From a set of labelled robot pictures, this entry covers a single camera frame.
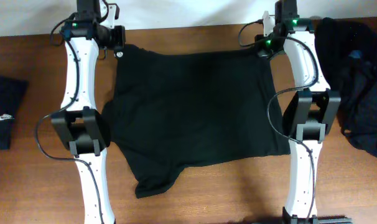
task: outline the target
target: black garment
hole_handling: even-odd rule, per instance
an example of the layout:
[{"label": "black garment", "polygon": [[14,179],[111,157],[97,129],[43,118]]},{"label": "black garment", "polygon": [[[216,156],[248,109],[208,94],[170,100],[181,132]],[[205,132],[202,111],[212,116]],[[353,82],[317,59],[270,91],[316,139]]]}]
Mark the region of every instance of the black garment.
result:
[{"label": "black garment", "polygon": [[[274,94],[269,62],[250,49],[160,55],[127,45],[103,116],[141,198],[168,190],[185,167],[288,154],[266,117]],[[281,128],[277,101],[271,118]]]},{"label": "black garment", "polygon": [[342,97],[343,134],[377,157],[377,35],[364,24],[326,18],[315,46],[325,78]]},{"label": "black garment", "polygon": [[11,128],[27,82],[0,77],[0,149],[9,149]]}]

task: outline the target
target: table surface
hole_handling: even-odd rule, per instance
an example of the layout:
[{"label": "table surface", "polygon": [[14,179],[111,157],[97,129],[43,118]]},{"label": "table surface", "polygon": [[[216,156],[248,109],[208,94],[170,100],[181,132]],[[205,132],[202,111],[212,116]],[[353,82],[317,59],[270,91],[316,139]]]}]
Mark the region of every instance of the table surface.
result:
[{"label": "table surface", "polygon": [[[365,19],[377,31],[377,18]],[[162,54],[238,49],[241,25],[129,30],[130,44]],[[260,26],[250,27],[250,42]],[[76,165],[47,159],[36,148],[33,130],[43,115],[59,108],[67,61],[64,47],[48,35],[0,38],[0,75],[25,79],[29,88],[16,116],[10,150],[0,151],[0,223],[83,223],[84,207]],[[277,90],[293,86],[285,55],[272,62]],[[113,94],[116,60],[96,66],[95,96],[102,108]],[[292,98],[279,98],[284,109]],[[70,156],[50,123],[40,138],[51,155]],[[109,198],[117,223],[226,223],[280,217],[289,188],[289,156],[242,159],[185,169],[166,193],[137,199],[137,184],[114,143],[107,158]],[[346,215],[356,223],[377,223],[377,158],[350,146],[334,122],[324,141],[317,179],[320,216]]]}]

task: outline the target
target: wooden tabletop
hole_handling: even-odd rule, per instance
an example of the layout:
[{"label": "wooden tabletop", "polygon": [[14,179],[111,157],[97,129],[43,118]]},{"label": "wooden tabletop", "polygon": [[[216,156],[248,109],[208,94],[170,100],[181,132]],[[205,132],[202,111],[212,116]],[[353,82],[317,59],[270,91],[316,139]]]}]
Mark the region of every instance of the wooden tabletop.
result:
[{"label": "wooden tabletop", "polygon": [[[368,23],[377,29],[377,19]],[[129,30],[127,39],[162,54],[238,49],[235,26]],[[244,32],[251,42],[260,26]],[[294,85],[285,55],[271,62],[277,90]],[[12,129],[10,150],[0,151],[0,224],[83,223],[77,167],[47,159],[36,148],[35,122],[59,109],[65,89],[64,47],[51,47],[48,35],[0,38],[0,75],[25,79],[29,88]],[[116,60],[96,66],[99,109],[111,99]],[[285,109],[292,94],[280,97]],[[69,157],[49,122],[40,129],[46,150]],[[226,223],[280,217],[289,188],[289,156],[242,159],[185,169],[166,193],[137,199],[137,184],[115,144],[107,157],[109,198],[117,223]],[[337,121],[324,141],[317,177],[319,216],[346,215],[356,223],[377,223],[377,158],[350,146]]]}]

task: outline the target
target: black fabric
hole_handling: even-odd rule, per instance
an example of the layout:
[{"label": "black fabric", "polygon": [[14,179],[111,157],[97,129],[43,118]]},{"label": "black fabric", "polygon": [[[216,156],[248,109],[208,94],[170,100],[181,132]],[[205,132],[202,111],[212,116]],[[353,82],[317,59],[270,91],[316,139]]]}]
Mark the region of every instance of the black fabric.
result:
[{"label": "black fabric", "polygon": [[[16,118],[16,112],[26,91],[27,82],[0,77],[0,116],[4,114]],[[9,149],[11,128],[14,119],[0,120],[0,149]]]},{"label": "black fabric", "polygon": [[342,132],[377,157],[377,35],[357,22],[323,19],[315,33],[323,74],[342,101]]},{"label": "black fabric", "polygon": [[[269,62],[252,50],[160,55],[127,45],[103,116],[141,198],[165,192],[185,167],[288,154],[266,117],[274,94]],[[281,129],[276,101],[271,118]]]}]

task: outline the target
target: white wall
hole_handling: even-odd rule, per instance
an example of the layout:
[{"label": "white wall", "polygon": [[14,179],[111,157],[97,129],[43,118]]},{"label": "white wall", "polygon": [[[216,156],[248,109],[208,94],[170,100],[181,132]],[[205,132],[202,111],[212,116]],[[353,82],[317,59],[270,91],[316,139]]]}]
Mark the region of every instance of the white wall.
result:
[{"label": "white wall", "polygon": [[[108,0],[121,8],[118,24],[153,29],[242,24],[274,13],[276,0]],[[377,0],[297,0],[301,17],[377,16]],[[76,0],[0,0],[0,36],[48,34],[76,10]]]}]

